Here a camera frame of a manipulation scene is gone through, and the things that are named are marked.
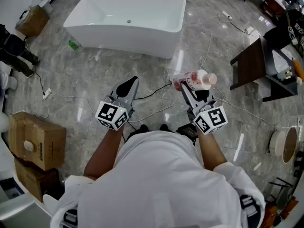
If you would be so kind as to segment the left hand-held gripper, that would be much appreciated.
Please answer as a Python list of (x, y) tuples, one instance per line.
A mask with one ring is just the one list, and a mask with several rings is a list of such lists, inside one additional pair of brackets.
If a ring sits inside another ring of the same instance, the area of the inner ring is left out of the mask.
[(109, 129), (118, 131), (134, 113), (132, 101), (137, 94), (138, 86), (137, 76), (116, 83), (110, 95), (100, 101), (95, 114), (97, 121)]

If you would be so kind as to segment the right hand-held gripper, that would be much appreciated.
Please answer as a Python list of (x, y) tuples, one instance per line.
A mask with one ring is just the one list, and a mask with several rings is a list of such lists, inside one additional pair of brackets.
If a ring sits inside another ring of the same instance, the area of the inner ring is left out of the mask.
[(213, 99), (211, 90), (193, 91), (186, 83), (180, 83), (181, 93), (187, 105), (190, 106), (188, 117), (204, 134), (213, 133), (228, 123), (223, 106)]

